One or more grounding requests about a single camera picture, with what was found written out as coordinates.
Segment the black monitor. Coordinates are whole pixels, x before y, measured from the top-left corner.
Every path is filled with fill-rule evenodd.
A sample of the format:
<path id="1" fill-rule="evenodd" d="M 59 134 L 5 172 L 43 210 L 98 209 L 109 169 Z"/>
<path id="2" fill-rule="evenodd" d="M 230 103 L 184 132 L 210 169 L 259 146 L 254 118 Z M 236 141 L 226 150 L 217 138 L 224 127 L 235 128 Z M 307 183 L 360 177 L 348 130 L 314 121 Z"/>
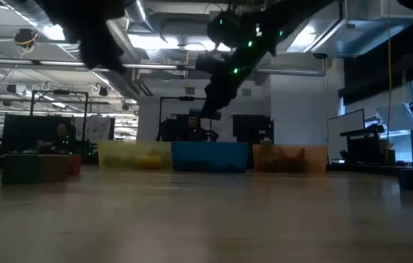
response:
<path id="1" fill-rule="evenodd" d="M 58 125 L 70 125 L 72 119 L 62 116 L 6 115 L 1 139 L 4 152 L 35 149 L 38 141 L 55 141 Z"/>
<path id="2" fill-rule="evenodd" d="M 238 142 L 259 144 L 274 140 L 274 122 L 269 115 L 233 115 L 233 136 Z"/>

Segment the person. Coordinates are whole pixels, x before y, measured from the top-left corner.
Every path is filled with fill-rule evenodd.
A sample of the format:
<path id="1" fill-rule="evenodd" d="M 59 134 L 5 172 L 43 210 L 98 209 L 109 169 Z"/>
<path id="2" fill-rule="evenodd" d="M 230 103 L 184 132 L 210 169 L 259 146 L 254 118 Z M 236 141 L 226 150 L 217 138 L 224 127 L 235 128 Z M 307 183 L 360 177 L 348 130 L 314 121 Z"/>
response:
<path id="1" fill-rule="evenodd" d="M 54 140 L 38 141 L 36 146 L 40 154 L 73 154 L 80 151 L 76 129 L 68 123 L 58 124 Z"/>
<path id="2" fill-rule="evenodd" d="M 188 128 L 182 133 L 184 141 L 203 142 L 208 140 L 206 131 L 201 127 L 200 119 L 189 117 Z"/>

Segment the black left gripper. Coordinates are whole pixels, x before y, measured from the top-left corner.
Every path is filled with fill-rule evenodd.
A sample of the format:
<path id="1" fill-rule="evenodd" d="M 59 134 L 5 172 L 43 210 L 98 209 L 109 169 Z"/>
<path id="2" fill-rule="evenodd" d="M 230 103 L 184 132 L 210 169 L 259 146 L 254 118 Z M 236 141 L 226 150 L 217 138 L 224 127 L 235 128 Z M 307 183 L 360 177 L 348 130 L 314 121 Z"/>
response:
<path id="1" fill-rule="evenodd" d="M 110 36 L 107 21 L 124 16 L 125 0 L 35 0 L 67 41 L 80 41 L 80 57 L 89 69 L 102 66 L 124 74 L 121 48 Z"/>

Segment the black standing desk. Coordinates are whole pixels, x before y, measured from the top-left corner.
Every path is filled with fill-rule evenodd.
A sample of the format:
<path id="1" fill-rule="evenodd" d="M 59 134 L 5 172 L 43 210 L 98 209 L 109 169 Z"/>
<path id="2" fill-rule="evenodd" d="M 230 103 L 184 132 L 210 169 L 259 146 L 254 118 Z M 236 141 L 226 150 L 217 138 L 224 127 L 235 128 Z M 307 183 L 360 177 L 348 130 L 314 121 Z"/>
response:
<path id="1" fill-rule="evenodd" d="M 380 138 L 384 131 L 383 125 L 372 124 L 341 133 L 347 143 L 347 149 L 339 151 L 341 157 L 350 164 L 395 165 L 395 151 L 388 140 Z"/>

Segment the orange translucent plastic bin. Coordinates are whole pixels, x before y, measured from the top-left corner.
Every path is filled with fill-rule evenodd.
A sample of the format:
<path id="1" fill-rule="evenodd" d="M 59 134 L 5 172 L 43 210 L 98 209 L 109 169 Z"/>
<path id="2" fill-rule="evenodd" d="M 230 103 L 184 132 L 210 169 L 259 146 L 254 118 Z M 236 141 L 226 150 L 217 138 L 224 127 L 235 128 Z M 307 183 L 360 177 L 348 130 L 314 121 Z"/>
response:
<path id="1" fill-rule="evenodd" d="M 294 173 L 283 172 L 279 166 L 279 149 L 285 148 L 291 154 L 296 154 L 299 148 L 305 149 L 306 169 L 299 174 L 324 174 L 326 173 L 326 165 L 328 162 L 328 149 L 325 145 L 273 145 L 274 161 L 270 168 L 265 172 L 272 173 Z M 260 145 L 253 145 L 252 154 L 254 161 L 254 170 L 256 172 L 263 172 L 259 165 L 259 150 Z"/>

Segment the round silver air duct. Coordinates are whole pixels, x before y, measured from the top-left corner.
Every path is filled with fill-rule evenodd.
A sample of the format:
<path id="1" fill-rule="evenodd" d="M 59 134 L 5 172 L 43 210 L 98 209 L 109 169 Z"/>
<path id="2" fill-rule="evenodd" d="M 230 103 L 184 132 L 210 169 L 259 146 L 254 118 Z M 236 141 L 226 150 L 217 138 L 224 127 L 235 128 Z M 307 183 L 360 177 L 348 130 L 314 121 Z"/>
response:
<path id="1" fill-rule="evenodd" d="M 138 24 L 142 28 L 153 32 L 144 0 L 124 0 L 124 5 L 126 17 L 131 23 Z"/>

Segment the yellow wooden cylinder block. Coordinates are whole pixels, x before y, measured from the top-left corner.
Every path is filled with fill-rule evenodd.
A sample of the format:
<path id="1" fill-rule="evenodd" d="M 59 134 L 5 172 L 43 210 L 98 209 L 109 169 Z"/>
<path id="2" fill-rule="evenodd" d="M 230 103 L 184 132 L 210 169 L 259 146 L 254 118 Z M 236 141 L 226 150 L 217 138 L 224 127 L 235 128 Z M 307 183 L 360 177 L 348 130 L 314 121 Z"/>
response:
<path id="1" fill-rule="evenodd" d="M 162 169 L 163 162 L 160 156 L 138 156 L 135 158 L 136 169 Z"/>

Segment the teal plastic bin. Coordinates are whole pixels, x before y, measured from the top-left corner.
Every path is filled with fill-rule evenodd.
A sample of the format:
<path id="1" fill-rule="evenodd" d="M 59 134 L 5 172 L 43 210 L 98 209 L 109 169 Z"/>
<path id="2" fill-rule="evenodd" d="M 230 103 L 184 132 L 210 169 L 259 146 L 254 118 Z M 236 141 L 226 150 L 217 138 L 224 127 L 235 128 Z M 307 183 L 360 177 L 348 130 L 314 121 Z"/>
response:
<path id="1" fill-rule="evenodd" d="M 176 172 L 243 173 L 247 170 L 245 142 L 172 142 L 172 166 Z"/>

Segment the yellow translucent plastic bin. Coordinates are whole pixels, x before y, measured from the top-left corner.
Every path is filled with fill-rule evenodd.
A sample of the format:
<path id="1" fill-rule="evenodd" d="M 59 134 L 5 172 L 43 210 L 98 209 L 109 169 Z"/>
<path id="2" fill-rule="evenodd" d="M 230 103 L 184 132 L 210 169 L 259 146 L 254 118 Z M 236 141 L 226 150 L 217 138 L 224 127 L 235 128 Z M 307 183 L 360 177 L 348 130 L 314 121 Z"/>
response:
<path id="1" fill-rule="evenodd" d="M 99 167 L 102 170 L 172 170 L 170 142 L 100 140 L 97 143 Z M 126 169 L 122 160 L 128 156 L 160 156 L 162 169 Z"/>

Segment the ceiling light panel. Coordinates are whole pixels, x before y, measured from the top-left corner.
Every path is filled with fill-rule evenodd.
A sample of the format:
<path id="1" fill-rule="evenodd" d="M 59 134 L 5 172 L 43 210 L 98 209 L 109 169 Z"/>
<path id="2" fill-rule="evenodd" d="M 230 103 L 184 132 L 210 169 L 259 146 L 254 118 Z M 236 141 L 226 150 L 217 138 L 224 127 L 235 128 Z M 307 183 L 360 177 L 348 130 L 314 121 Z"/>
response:
<path id="1" fill-rule="evenodd" d="M 159 36 L 129 34 L 128 38 L 134 47 L 144 50 L 177 49 L 179 47 L 176 37 L 168 37 L 164 41 Z"/>
<path id="2" fill-rule="evenodd" d="M 184 46 L 185 50 L 189 51 L 207 51 L 214 50 L 215 43 L 211 41 L 190 42 Z"/>

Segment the natural wood block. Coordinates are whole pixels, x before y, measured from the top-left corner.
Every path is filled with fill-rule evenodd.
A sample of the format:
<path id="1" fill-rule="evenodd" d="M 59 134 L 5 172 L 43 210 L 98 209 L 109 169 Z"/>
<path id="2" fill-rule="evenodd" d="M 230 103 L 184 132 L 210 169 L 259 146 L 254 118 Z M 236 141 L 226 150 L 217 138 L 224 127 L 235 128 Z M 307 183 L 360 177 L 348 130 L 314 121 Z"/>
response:
<path id="1" fill-rule="evenodd" d="M 65 155 L 41 155 L 40 175 L 43 182 L 64 181 L 68 177 L 69 157 Z"/>

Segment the silver ceiling pipe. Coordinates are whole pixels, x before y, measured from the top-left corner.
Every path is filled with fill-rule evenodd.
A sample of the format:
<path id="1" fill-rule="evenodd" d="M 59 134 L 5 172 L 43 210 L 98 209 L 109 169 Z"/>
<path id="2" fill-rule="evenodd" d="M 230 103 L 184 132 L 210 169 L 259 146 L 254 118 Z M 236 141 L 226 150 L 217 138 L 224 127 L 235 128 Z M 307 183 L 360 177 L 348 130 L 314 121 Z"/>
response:
<path id="1" fill-rule="evenodd" d="M 0 58 L 0 65 L 13 66 L 34 66 L 34 67 L 60 67 L 71 68 L 75 71 L 86 70 L 84 63 L 74 61 L 45 61 L 45 60 L 28 60 L 28 59 L 7 59 Z M 151 70 L 180 70 L 180 71 L 197 71 L 192 65 L 176 65 L 176 64 L 124 64 L 126 69 L 151 69 Z M 295 75 L 295 76 L 312 76 L 324 77 L 325 71 L 301 70 L 301 69 L 254 69 L 253 74 L 260 75 Z"/>

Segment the coral wooden arch block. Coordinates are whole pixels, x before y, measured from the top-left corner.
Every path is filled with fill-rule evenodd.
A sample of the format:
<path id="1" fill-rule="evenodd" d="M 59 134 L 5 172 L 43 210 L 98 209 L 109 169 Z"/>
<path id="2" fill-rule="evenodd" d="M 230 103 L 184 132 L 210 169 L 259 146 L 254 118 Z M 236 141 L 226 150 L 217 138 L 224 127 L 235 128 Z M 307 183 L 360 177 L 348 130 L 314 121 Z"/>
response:
<path id="1" fill-rule="evenodd" d="M 69 155 L 69 168 L 68 173 L 70 175 L 79 175 L 82 166 L 81 155 Z"/>

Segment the white patterned board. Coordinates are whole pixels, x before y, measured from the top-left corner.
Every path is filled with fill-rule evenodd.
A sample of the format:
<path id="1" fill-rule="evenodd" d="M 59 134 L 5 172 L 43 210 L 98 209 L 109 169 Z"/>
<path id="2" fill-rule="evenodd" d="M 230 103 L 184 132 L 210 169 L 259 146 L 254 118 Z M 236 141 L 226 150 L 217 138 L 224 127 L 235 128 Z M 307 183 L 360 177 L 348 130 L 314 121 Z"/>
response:
<path id="1" fill-rule="evenodd" d="M 102 116 L 77 117 L 72 121 L 78 140 L 89 140 L 97 143 L 99 140 L 110 140 L 114 135 L 115 119 Z"/>

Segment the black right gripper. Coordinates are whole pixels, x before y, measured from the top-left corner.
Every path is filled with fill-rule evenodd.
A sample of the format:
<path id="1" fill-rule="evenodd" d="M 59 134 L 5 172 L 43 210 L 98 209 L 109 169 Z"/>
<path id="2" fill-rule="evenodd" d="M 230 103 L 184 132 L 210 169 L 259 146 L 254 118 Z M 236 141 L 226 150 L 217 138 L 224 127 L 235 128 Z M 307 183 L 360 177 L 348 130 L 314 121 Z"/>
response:
<path id="1" fill-rule="evenodd" d="M 219 74 L 212 75 L 211 85 L 207 85 L 204 89 L 206 99 L 200 117 L 209 117 L 227 107 L 236 98 L 241 84 L 251 75 L 267 52 L 266 42 L 256 39 L 246 41 L 234 52 L 229 53 L 227 68 Z"/>

